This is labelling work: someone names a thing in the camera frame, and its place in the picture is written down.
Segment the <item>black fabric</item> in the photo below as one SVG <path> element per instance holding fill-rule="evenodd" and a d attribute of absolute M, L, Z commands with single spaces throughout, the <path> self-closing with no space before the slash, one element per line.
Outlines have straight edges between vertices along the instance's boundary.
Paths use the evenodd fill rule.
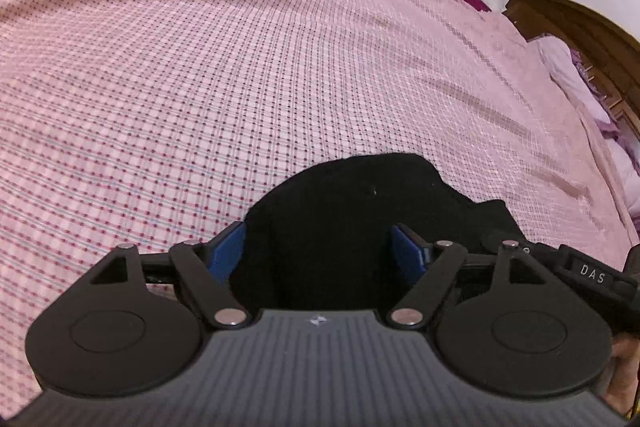
<path fill-rule="evenodd" d="M 260 308 L 379 309 L 407 290 L 390 252 L 390 229 L 408 225 L 429 242 L 481 250 L 484 232 L 524 237 L 503 201 L 474 203 L 421 156 L 354 156 L 315 165 L 274 188 L 245 219 L 231 290 Z"/>
<path fill-rule="evenodd" d="M 629 250 L 623 271 L 640 282 L 640 245 L 635 245 Z"/>

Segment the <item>metal pin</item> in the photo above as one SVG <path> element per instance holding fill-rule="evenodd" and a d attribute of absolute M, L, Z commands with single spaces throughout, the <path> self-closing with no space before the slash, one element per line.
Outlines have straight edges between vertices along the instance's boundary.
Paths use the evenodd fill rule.
<path fill-rule="evenodd" d="M 422 321 L 422 314 L 413 308 L 400 308 L 391 313 L 391 320 L 403 326 L 413 326 Z"/>
<path fill-rule="evenodd" d="M 223 308 L 216 312 L 214 318 L 218 324 L 237 326 L 246 320 L 246 313 L 238 308 Z"/>

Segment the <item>pink bedsheet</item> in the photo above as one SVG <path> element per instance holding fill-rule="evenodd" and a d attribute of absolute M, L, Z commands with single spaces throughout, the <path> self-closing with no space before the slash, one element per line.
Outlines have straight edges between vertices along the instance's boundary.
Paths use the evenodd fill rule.
<path fill-rule="evenodd" d="M 638 241 L 597 134 L 461 0 L 0 0 L 0 97 L 5 416 L 30 322 L 113 245 L 209 238 L 314 163 L 417 152 L 531 239 Z"/>

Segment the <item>checkered bedsheet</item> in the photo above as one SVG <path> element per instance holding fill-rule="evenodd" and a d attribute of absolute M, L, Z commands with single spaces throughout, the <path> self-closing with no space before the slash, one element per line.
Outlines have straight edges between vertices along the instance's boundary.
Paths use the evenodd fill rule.
<path fill-rule="evenodd" d="M 0 414 L 30 322 L 113 245 L 207 239 L 302 169 L 420 153 L 531 239 L 637 241 L 597 132 L 459 0 L 0 0 Z"/>

